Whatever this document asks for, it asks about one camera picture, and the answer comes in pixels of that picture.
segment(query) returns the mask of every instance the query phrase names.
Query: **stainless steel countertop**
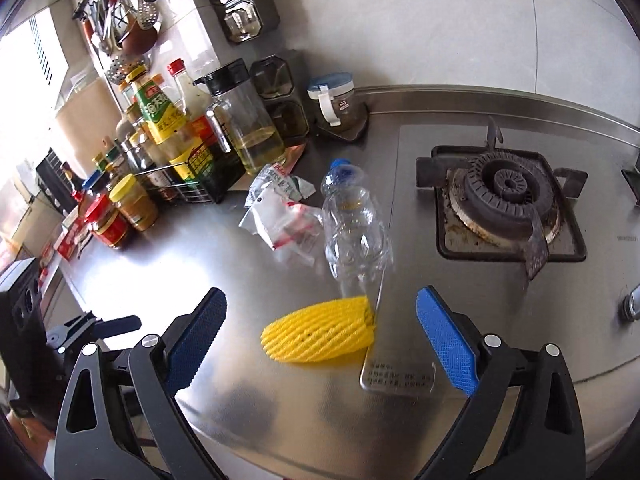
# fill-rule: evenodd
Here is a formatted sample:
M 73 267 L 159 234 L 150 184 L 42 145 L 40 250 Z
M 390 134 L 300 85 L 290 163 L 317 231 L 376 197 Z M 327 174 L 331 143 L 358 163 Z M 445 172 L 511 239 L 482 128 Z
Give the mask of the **stainless steel countertop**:
M 318 186 L 330 161 L 345 157 L 369 173 L 396 254 L 376 315 L 384 332 L 370 355 L 391 352 L 414 364 L 424 356 L 423 364 L 436 368 L 433 395 L 363 390 L 364 352 L 305 366 L 268 359 L 260 346 L 267 324 L 342 292 L 321 253 L 314 267 L 280 262 L 240 230 L 243 193 L 220 205 L 176 206 L 125 251 L 93 241 L 80 260 L 62 263 L 82 306 L 104 319 L 140 316 L 142 330 L 111 338 L 111 348 L 161 334 L 209 287 L 223 290 L 226 321 L 178 402 L 204 435 L 296 480 L 412 478 L 446 434 L 464 399 L 434 363 L 415 321 L 415 293 L 424 285 L 435 285 L 452 310 L 512 346 L 558 344 L 574 381 L 640 355 L 640 333 L 616 317 L 619 300 L 640 282 L 640 212 L 620 174 L 638 156 L 636 129 L 577 105 L 491 89 L 370 89 L 367 99 L 367 136 L 354 145 L 314 139 L 294 172 Z M 487 113 L 506 148 L 541 152 L 553 168 L 589 173 L 574 206 L 584 262 L 547 264 L 527 285 L 519 264 L 453 262 L 437 253 L 433 197 L 415 191 L 415 157 L 438 144 L 482 145 Z M 320 206 L 319 193 L 309 203 Z M 593 414 L 581 408 L 587 424 Z

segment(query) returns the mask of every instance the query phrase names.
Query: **silver screw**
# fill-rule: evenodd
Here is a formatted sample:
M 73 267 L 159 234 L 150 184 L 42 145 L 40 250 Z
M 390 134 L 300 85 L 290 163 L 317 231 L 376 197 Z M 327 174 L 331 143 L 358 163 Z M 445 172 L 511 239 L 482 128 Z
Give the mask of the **silver screw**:
M 151 348 L 152 346 L 156 346 L 160 338 L 156 334 L 145 335 L 142 338 L 142 346 L 145 348 Z
M 554 345 L 553 343 L 549 343 L 545 346 L 546 353 L 552 355 L 553 357 L 558 357 L 560 355 L 560 349 Z
M 95 354 L 95 351 L 98 349 L 98 345 L 96 343 L 88 343 L 82 347 L 83 355 L 92 355 Z
M 484 344 L 491 348 L 498 348 L 502 344 L 501 339 L 494 334 L 487 334 L 484 336 Z

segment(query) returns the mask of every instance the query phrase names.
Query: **yellow mesh fruit sleeve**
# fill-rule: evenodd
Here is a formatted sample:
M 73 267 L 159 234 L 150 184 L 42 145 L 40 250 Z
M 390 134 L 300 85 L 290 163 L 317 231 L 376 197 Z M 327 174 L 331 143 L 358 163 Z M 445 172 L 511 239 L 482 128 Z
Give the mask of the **yellow mesh fruit sleeve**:
M 264 351 L 281 363 L 332 359 L 373 343 L 373 314 L 366 296 L 301 308 L 262 331 Z

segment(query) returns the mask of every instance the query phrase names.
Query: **red jar lid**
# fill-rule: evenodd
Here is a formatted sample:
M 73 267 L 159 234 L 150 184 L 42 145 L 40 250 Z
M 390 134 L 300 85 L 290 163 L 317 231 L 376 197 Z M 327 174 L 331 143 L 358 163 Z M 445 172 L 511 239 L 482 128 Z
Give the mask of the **red jar lid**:
M 92 202 L 89 208 L 84 213 L 84 221 L 91 223 L 95 222 L 107 211 L 111 205 L 111 200 L 106 195 L 100 195 L 96 200 Z
M 169 74 L 176 75 L 178 72 L 184 70 L 184 61 L 178 58 L 169 63 L 166 69 L 169 71 Z

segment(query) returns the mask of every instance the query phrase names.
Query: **blue gripper pad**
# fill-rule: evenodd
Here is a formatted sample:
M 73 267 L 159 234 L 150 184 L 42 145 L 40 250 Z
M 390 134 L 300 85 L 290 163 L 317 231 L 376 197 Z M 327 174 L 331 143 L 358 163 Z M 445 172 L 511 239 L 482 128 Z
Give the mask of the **blue gripper pad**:
M 170 396 L 187 388 L 196 375 L 211 343 L 226 317 L 226 296 L 221 290 L 205 298 L 206 304 L 196 309 L 172 352 L 167 357 L 168 373 L 164 389 Z
M 440 301 L 429 287 L 425 287 L 415 299 L 415 313 L 449 381 L 471 397 L 478 387 L 476 356 Z

